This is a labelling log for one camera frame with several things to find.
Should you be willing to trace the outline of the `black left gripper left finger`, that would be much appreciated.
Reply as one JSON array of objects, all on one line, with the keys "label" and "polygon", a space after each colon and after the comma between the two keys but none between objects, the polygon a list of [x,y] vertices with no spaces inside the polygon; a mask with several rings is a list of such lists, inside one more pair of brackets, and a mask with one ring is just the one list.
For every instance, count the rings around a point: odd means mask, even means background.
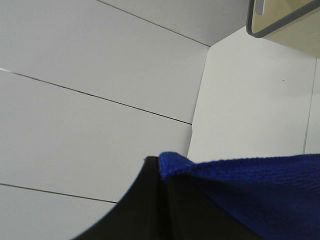
[{"label": "black left gripper left finger", "polygon": [[148,156],[121,200],[76,240],[161,240],[159,158]]}]

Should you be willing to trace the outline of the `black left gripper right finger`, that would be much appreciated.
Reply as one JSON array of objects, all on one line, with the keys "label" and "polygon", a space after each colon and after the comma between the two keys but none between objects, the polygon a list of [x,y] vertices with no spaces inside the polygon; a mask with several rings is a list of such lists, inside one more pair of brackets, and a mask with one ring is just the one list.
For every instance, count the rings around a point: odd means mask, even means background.
[{"label": "black left gripper right finger", "polygon": [[162,240],[261,240],[184,175],[161,181]]}]

